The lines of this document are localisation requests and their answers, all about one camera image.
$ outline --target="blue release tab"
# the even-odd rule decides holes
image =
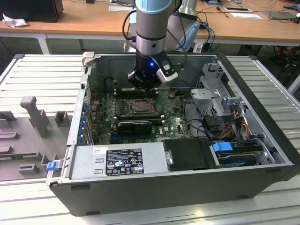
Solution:
[[[59,167],[59,162],[49,162],[47,164],[47,171],[56,171],[56,170],[60,170],[58,167]]]
[[[212,145],[215,152],[217,151],[232,151],[233,148],[229,142],[216,142]]]

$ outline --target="white table leg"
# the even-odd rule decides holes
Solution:
[[[83,44],[83,40],[79,39],[79,46],[80,46],[80,50],[84,51],[84,44]]]
[[[43,54],[51,54],[51,50],[49,50],[48,45],[47,45],[47,37],[45,34],[40,34],[37,38],[38,42],[39,42],[39,46],[42,49],[42,53]]]

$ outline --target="yellow wire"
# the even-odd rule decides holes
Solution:
[[[248,129],[247,127],[248,127],[248,125],[246,125],[245,123],[242,123],[242,125],[245,127],[246,137],[249,138],[248,135],[247,135],[247,129]]]
[[[227,136],[229,136],[230,134],[232,134],[232,132],[233,132],[233,130],[231,129],[229,132],[227,132],[222,137],[220,137],[220,139],[226,138]]]

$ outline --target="warning label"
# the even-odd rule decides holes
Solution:
[[[144,173],[142,149],[108,150],[106,175],[131,175]]]

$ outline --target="desk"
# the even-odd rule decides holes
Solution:
[[[279,11],[286,5],[284,2],[274,2],[266,6],[272,0],[249,0],[253,7],[244,4],[253,11],[275,10]],[[125,15],[128,12],[108,11],[109,3],[95,2],[86,4],[85,1],[63,1],[64,12],[57,23],[29,22],[29,26],[10,28],[0,25],[2,37],[37,38],[44,54],[49,54],[47,38],[69,39],[110,39],[123,40],[121,27]],[[197,11],[209,8],[200,1]],[[218,12],[216,7],[205,9],[204,12]],[[281,23],[268,21],[267,16],[258,13],[263,19],[234,18],[224,14],[207,14],[210,27],[216,36],[214,43],[249,44],[249,45],[288,45],[300,44],[300,25],[293,22]],[[196,36],[197,42],[203,42],[208,36],[206,30],[200,30]]]
[[[242,4],[243,7],[252,11],[280,11],[287,4],[286,2],[276,1],[265,7],[272,1],[246,0],[245,2],[255,6]],[[300,26],[293,22],[282,23],[277,20],[268,20],[268,17],[263,13],[255,13],[262,19],[234,18],[230,13],[227,13],[229,18],[226,18],[222,13],[209,13],[219,11],[216,10],[216,7],[210,8],[204,2],[198,3],[196,9],[197,11],[205,9],[203,12],[208,12],[206,14],[208,23],[216,34],[214,43],[287,46],[299,46],[300,44]],[[296,14],[296,11],[293,10],[287,10],[286,12]],[[204,14],[199,14],[199,16],[202,21],[206,21]],[[207,38],[207,31],[199,31],[196,37],[201,39],[201,35]]]

